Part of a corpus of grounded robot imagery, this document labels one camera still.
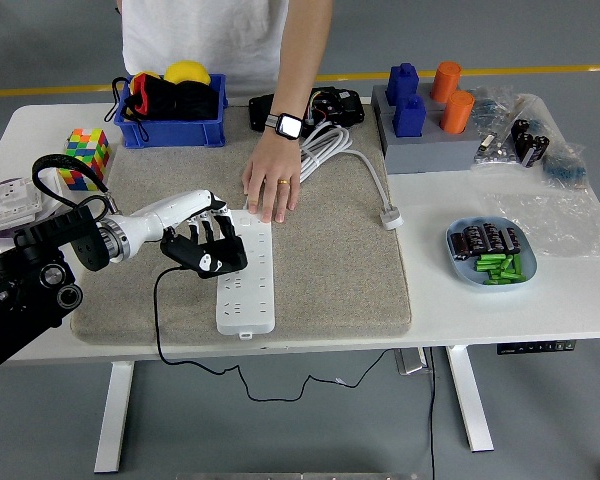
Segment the person's left hand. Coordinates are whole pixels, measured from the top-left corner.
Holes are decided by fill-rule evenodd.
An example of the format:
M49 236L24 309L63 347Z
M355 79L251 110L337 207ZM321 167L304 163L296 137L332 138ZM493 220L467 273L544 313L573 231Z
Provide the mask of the person's left hand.
M247 209L264 223L283 223L300 195L300 148L267 129L257 142L242 174Z

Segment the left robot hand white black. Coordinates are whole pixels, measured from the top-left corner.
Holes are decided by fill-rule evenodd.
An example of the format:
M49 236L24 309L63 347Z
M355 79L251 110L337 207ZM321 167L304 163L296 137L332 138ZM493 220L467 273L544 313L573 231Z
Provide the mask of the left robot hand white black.
M208 190L184 192L117 220L122 229L122 258L135 256L147 242L180 266L206 279L248 265L226 202Z

